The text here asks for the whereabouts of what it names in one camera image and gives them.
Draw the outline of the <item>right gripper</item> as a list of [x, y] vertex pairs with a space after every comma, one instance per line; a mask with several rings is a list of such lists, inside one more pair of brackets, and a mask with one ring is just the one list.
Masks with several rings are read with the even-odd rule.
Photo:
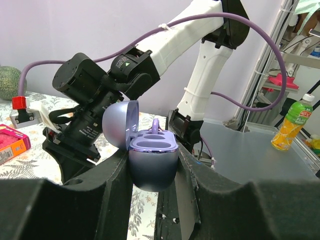
[[103, 114], [107, 107], [124, 98], [119, 91], [98, 91], [93, 96], [70, 91], [63, 94], [78, 105], [52, 111], [49, 119], [58, 125], [68, 123], [63, 130], [66, 136], [45, 127], [42, 148], [57, 162], [65, 184], [96, 166], [101, 155], [93, 143], [102, 133]]

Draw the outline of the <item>purple earbud charging case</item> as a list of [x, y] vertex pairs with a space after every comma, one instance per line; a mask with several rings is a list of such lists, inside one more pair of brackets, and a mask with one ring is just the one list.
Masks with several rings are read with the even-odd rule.
[[146, 192], [162, 192], [175, 179], [178, 144], [168, 130], [151, 134], [139, 130], [139, 103], [136, 100], [110, 105], [102, 117], [105, 139], [120, 150], [128, 151], [128, 163], [134, 185]]

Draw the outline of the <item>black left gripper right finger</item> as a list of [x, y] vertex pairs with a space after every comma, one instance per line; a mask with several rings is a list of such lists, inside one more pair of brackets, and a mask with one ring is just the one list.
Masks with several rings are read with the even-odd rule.
[[223, 177], [183, 146], [173, 184], [158, 195], [158, 240], [317, 240], [318, 180]]

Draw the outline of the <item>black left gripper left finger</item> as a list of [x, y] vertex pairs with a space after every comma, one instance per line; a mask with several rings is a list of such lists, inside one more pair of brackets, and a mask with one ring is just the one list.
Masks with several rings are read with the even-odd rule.
[[0, 182], [3, 240], [125, 240], [133, 183], [128, 153], [118, 150], [57, 185], [46, 179]]

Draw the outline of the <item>purple clip earbud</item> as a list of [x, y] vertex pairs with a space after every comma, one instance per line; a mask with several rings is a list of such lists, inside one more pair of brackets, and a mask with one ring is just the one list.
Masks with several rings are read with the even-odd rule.
[[160, 127], [160, 122], [158, 118], [155, 118], [152, 122], [151, 128], [148, 130], [151, 134], [158, 134], [164, 130]]

